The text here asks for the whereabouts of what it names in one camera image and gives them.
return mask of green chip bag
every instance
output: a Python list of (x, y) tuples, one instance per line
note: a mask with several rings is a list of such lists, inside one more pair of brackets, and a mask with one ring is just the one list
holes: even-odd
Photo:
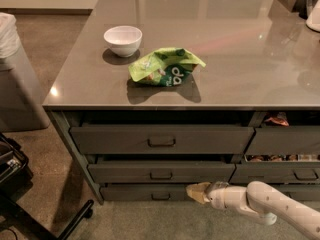
[(182, 48), (161, 48), (129, 66), (132, 80), (156, 86), (180, 85), (200, 64), (206, 64)]

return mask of trash can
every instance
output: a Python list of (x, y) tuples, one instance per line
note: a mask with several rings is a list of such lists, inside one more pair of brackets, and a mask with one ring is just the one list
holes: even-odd
[(0, 132), (47, 128), (44, 93), (16, 30), (16, 19), (0, 13)]

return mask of black object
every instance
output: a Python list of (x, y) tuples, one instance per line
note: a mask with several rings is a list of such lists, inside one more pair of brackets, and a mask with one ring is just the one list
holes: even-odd
[(307, 13), (307, 1), (304, 1), (305, 3), (301, 6), (299, 10), (299, 17), (307, 20), (308, 19), (308, 13)]
[(59, 237), (54, 236), (10, 198), (15, 191), (26, 184), (27, 181), (30, 181), (33, 176), (28, 168), (28, 158), (20, 148), (21, 146), (18, 143), (0, 133), (0, 213), (15, 218), (36, 239), (67, 239), (83, 218), (91, 218), (93, 200), (88, 200), (85, 203)]

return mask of floor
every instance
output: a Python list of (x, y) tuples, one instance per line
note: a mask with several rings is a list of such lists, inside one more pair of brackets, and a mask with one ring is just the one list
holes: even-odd
[[(17, 29), (45, 93), (48, 93), (87, 16), (17, 15)], [(214, 210), (196, 202), (105, 202), (98, 204), (54, 127), (5, 133), (29, 157), (33, 186), (18, 204), (58, 236), (73, 215), (93, 199), (93, 216), (84, 219), (69, 239), (306, 239), (280, 218), (272, 226), (255, 224), (233, 211)], [(308, 205), (320, 208), (320, 203)], [(0, 239), (34, 239), (0, 216)]]

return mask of drawer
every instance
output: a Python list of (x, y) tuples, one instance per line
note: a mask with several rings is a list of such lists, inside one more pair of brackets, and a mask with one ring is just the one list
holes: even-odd
[(320, 185), (280, 185), (275, 187), (297, 201), (320, 201)]
[(258, 162), (237, 164), (231, 183), (320, 183), (320, 163)]
[(96, 183), (229, 181), (235, 165), (216, 161), (103, 161), (88, 170)]
[(106, 201), (184, 201), (184, 184), (108, 184), (100, 189)]
[(256, 129), (247, 155), (320, 154), (320, 126), (265, 127)]
[(70, 129), (82, 154), (241, 154), (253, 129), (212, 125), (86, 125)]

